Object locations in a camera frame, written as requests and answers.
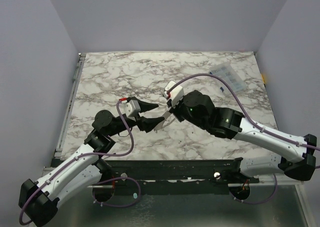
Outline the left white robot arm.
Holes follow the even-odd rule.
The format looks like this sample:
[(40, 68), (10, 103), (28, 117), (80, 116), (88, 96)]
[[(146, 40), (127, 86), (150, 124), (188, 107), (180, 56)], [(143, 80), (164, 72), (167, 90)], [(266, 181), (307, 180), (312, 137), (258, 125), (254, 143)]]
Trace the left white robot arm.
[(20, 225), (26, 225), (23, 215), (27, 215), (36, 226), (42, 227), (56, 215), (66, 200), (82, 189), (106, 183), (111, 183), (114, 188), (116, 181), (128, 179), (128, 176), (116, 177), (102, 159), (103, 156), (111, 156), (109, 151), (115, 144), (111, 137), (123, 131), (132, 136), (132, 128), (135, 126), (148, 133), (164, 117), (140, 116), (141, 113), (158, 108), (156, 103), (144, 102), (136, 97), (121, 98), (117, 102), (117, 109), (121, 103), (124, 103), (124, 114), (119, 113), (115, 117), (108, 110), (99, 111), (92, 123), (93, 131), (72, 156), (38, 180), (27, 179), (21, 185), (18, 201), (21, 208)]

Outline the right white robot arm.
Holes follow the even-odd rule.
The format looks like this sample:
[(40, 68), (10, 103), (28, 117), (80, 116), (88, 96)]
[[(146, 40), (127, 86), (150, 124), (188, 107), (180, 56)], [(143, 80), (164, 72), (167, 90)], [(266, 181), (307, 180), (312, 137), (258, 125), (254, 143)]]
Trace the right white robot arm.
[(167, 99), (170, 112), (180, 122), (188, 121), (217, 138), (251, 143), (272, 152), (265, 157), (236, 159), (236, 166), (229, 171), (234, 182), (270, 174), (284, 174), (298, 181), (309, 181), (313, 176), (316, 158), (307, 146), (316, 145), (313, 135), (294, 136), (266, 127), (239, 111), (216, 107), (208, 95), (197, 90), (169, 93)]

